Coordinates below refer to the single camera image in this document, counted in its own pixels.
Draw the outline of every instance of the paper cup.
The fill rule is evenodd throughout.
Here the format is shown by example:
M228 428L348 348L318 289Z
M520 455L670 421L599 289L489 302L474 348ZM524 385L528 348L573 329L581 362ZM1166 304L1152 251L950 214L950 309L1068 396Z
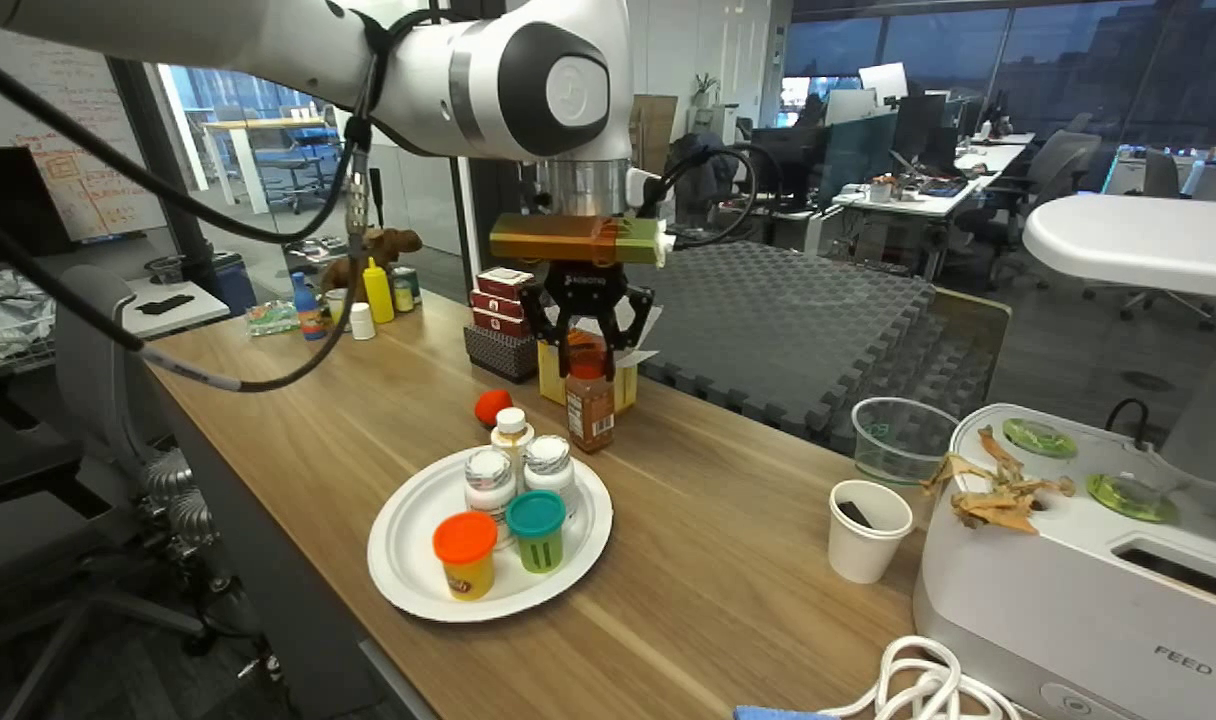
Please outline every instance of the paper cup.
M840 480L827 495L827 514L827 559L847 583L876 583L891 565L896 543L917 523L914 505L876 480Z

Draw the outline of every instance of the white appliance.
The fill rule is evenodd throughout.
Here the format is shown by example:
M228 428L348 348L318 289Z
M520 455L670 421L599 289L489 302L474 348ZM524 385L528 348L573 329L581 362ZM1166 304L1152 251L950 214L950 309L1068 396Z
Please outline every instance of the white appliance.
M1073 437L1073 459L1031 455L1004 439L1004 421ZM1026 465L1026 476L1077 480L1031 515L1040 536L964 530L950 499L927 519L917 627L943 642L974 678L1036 718L1212 718L1216 720L1216 488L1130 437L1036 410L988 405L960 421L952 454L992 467L981 428ZM1086 485L1130 471L1170 488L1178 523L1130 519Z
M1068 195L1031 214L1026 245L1068 276L1216 298L1216 206ZM1170 493L1178 523L1130 519L1080 493L1036 514L1040 536L1004 536L937 505L921 632L1040 718L1216 720L1216 363L1160 454L1015 405L960 421L952 449L992 465L976 433L1014 416L1077 439L1077 455L1050 459L1001 433L1030 476L1086 488L1096 471L1131 471Z

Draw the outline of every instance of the sauce bottle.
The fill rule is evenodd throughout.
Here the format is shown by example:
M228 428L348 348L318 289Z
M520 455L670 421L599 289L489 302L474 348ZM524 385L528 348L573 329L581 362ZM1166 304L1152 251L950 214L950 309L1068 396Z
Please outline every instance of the sauce bottle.
M365 268L365 298L367 298L367 309L374 309L377 325L397 322L391 279L386 276L386 268L377 266L377 255L367 255L367 268Z
M573 346L570 362L573 372L565 377L565 413L570 413L570 439L581 454L599 454L612 444L616 428L616 402L612 379L606 377L606 346Z

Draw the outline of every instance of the white plate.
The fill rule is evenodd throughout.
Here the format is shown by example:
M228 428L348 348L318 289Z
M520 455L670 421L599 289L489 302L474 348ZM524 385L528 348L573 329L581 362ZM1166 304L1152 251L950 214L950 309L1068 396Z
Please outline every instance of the white plate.
M442 625L489 625L502 616L528 614L570 594L612 536L612 495L606 480L573 459L581 510L565 523L565 559L558 573L524 573L507 539L498 550L498 583L481 602L457 602L443 580L443 565L434 553L434 534L443 515L465 514L465 465L481 449L438 459L418 471L374 519L367 534L367 576L386 602L402 614Z

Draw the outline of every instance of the window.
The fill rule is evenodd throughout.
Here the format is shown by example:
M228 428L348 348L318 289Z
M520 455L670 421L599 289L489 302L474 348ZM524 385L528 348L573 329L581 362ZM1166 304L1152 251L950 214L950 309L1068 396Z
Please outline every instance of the window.
M1216 143L1216 10L1170 13L1152 69L1130 103L1130 141L1170 149Z
M986 95L1004 52L1009 13L917 13L887 20L884 64L904 64L914 83Z
M1152 0L1014 13L995 91L1009 91L1015 128L1122 138L1160 25Z
M794 25L787 37L787 78L844 78L879 57L879 20L815 20Z

